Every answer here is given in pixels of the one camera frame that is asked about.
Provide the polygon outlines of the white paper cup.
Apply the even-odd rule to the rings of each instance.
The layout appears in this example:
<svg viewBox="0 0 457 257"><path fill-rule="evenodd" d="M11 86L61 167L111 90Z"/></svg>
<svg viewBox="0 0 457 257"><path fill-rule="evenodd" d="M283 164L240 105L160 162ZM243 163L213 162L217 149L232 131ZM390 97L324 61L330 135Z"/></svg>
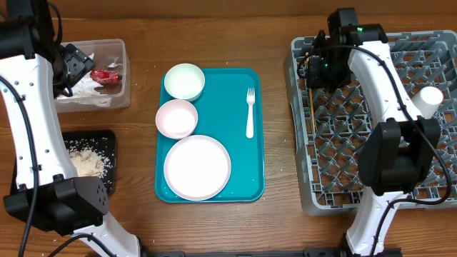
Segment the white paper cup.
<svg viewBox="0 0 457 257"><path fill-rule="evenodd" d="M427 86L415 94L411 100L422 113L422 117L431 119L443 101L443 93L434 86Z"/></svg>

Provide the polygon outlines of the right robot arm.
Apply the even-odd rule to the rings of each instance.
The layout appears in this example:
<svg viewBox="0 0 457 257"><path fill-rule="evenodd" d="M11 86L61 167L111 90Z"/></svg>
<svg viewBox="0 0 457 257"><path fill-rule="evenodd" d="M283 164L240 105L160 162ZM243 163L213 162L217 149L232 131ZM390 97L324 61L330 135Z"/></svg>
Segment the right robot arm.
<svg viewBox="0 0 457 257"><path fill-rule="evenodd" d="M428 175L432 160L445 162L436 147L439 122L409 97L391 60L388 37L380 24L362 25L356 10L341 8L327 18L311 50L299 63L309 89L334 92L356 77L374 122L358 157L363 195L338 256L401 256L383 240L397 208Z"/></svg>

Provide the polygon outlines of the white bowl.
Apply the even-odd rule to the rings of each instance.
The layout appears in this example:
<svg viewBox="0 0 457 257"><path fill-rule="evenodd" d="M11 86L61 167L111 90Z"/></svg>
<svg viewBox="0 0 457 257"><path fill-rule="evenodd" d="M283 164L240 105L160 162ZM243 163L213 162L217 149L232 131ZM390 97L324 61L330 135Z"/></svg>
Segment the white bowl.
<svg viewBox="0 0 457 257"><path fill-rule="evenodd" d="M175 99L195 101L203 92L206 77L203 70L194 64L177 64L164 77L167 93Z"/></svg>

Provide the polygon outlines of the white napkin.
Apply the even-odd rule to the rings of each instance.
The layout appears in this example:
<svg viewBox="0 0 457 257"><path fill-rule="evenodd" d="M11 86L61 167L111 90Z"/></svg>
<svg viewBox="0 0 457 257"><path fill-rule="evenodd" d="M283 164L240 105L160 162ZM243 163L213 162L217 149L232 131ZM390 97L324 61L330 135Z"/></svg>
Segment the white napkin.
<svg viewBox="0 0 457 257"><path fill-rule="evenodd" d="M58 96L55 102L57 104L83 104L98 107L109 107L111 105L111 97L108 94L102 94L99 89L104 85L93 80L90 73L87 73L73 88L73 96Z"/></svg>

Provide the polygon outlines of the wooden chopstick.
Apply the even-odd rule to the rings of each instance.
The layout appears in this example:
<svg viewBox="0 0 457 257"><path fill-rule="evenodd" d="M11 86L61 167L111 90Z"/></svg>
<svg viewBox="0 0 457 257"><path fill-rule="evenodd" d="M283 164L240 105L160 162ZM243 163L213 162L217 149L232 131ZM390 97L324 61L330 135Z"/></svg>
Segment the wooden chopstick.
<svg viewBox="0 0 457 257"><path fill-rule="evenodd" d="M313 90L307 86L308 89L308 99L309 99L309 108L311 114L311 128L312 132L316 132L316 122L314 117L314 106L313 106Z"/></svg>

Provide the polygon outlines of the pink bowl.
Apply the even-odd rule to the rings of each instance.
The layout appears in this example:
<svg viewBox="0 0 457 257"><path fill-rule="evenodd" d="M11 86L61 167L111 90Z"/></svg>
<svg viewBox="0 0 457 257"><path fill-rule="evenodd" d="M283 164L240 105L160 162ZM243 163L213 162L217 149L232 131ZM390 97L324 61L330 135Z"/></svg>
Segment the pink bowl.
<svg viewBox="0 0 457 257"><path fill-rule="evenodd" d="M157 111L155 124L167 138L182 139L190 136L198 123L199 115L193 104L174 99L164 103Z"/></svg>

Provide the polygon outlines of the red snack wrapper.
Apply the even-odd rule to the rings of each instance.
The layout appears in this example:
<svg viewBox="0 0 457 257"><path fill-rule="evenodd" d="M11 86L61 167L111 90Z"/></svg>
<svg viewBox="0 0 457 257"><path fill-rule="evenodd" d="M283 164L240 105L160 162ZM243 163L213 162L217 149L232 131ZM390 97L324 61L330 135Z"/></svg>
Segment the red snack wrapper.
<svg viewBox="0 0 457 257"><path fill-rule="evenodd" d="M94 69L90 73L90 77L101 85L119 84L122 82L122 75L114 71L103 69Z"/></svg>

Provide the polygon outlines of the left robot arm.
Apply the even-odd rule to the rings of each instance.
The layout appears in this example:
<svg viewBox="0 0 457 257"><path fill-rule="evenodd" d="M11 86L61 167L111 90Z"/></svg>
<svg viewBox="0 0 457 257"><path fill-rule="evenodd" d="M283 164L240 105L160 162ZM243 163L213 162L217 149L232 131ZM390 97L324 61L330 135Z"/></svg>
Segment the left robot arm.
<svg viewBox="0 0 457 257"><path fill-rule="evenodd" d="M146 256L140 239L109 212L98 177L80 177L61 133L54 100L69 96L94 61L63 45L53 3L8 1L1 23L1 95L16 152L16 190L6 211L27 228L81 240L100 256Z"/></svg>

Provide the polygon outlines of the white plastic fork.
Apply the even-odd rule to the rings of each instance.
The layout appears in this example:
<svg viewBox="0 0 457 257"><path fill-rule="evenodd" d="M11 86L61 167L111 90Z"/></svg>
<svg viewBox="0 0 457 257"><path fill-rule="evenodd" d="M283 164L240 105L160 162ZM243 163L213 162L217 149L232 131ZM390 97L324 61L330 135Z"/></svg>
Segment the white plastic fork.
<svg viewBox="0 0 457 257"><path fill-rule="evenodd" d="M255 104L255 90L249 88L246 95L246 103L248 104L248 115L246 121L246 138L253 138L253 105Z"/></svg>

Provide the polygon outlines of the food scraps pile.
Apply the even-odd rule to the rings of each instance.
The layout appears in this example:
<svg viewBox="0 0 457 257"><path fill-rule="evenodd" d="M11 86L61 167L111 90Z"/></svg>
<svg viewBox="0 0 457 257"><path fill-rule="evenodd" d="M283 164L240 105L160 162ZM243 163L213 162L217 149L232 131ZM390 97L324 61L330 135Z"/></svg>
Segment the food scraps pile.
<svg viewBox="0 0 457 257"><path fill-rule="evenodd" d="M96 176L106 185L114 183L115 155L107 138L65 140L65 147L78 176Z"/></svg>

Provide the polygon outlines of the white round plate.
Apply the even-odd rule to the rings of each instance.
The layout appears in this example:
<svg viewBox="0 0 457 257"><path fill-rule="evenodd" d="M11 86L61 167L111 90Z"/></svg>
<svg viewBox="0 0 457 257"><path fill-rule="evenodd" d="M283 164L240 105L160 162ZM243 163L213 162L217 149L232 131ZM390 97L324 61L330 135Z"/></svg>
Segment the white round plate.
<svg viewBox="0 0 457 257"><path fill-rule="evenodd" d="M219 194L231 176L231 157L210 136L194 135L175 143L164 161L168 187L180 198L205 201Z"/></svg>

